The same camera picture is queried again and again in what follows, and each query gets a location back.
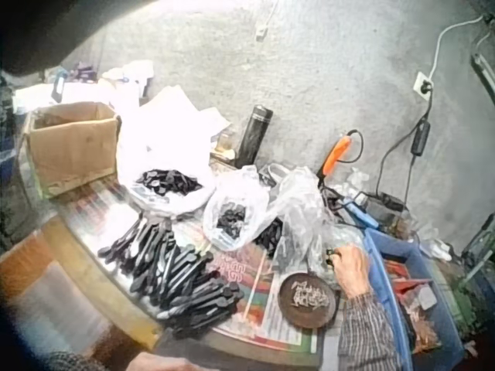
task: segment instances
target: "plaid shirt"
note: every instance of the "plaid shirt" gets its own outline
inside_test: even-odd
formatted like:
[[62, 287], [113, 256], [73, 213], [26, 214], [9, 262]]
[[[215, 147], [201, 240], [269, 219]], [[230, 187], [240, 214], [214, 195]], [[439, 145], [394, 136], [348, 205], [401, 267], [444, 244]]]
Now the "plaid shirt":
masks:
[[340, 370], [401, 369], [392, 328], [374, 294], [347, 301], [338, 354]]

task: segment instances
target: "black thermos bottle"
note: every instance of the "black thermos bottle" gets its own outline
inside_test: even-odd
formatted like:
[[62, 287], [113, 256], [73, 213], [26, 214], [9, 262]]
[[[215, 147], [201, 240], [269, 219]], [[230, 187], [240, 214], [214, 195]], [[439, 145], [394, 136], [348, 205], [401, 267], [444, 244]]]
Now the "black thermos bottle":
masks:
[[242, 138], [239, 153], [237, 154], [235, 161], [236, 168], [254, 164], [261, 141], [263, 141], [268, 124], [270, 124], [271, 116], [273, 116], [273, 111], [260, 104], [254, 106], [244, 137]]

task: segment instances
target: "cardboard box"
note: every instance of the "cardboard box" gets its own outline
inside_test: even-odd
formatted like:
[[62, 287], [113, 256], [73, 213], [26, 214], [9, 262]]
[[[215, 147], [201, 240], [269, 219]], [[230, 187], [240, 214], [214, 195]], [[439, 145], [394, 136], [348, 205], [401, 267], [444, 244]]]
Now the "cardboard box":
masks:
[[30, 161], [45, 197], [115, 172], [120, 119], [106, 104], [40, 108], [26, 118]]

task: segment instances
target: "gray concrete wall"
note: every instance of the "gray concrete wall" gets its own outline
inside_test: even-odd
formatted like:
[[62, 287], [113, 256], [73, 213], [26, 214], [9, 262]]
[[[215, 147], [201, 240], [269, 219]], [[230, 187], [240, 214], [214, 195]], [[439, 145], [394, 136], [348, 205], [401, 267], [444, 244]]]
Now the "gray concrete wall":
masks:
[[[162, 1], [112, 22], [64, 62], [105, 71], [151, 59], [151, 95], [179, 84], [198, 109], [216, 106], [242, 135], [254, 104], [275, 112], [259, 162], [317, 170], [339, 133], [358, 128], [357, 167], [374, 189], [385, 151], [426, 108], [412, 91], [432, 66], [438, 34], [479, 14], [463, 0], [280, 0], [264, 42], [256, 26], [272, 0]], [[415, 165], [409, 206], [461, 250], [495, 208], [495, 107], [469, 65], [483, 25], [448, 33], [434, 76], [432, 131]], [[495, 65], [491, 37], [482, 51]], [[403, 197], [410, 143], [392, 154], [382, 189]]]

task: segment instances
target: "brown round dish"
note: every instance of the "brown round dish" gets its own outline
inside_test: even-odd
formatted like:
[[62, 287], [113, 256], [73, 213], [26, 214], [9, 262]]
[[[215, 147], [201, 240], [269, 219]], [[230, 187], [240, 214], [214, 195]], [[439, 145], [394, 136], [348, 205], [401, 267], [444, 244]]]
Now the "brown round dish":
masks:
[[[319, 289], [328, 298], [328, 305], [312, 307], [297, 306], [294, 302], [297, 283]], [[283, 316], [295, 326], [302, 328], [319, 328], [330, 321], [336, 310], [336, 296], [330, 286], [321, 278], [307, 273], [296, 273], [288, 276], [280, 285], [278, 305]]]

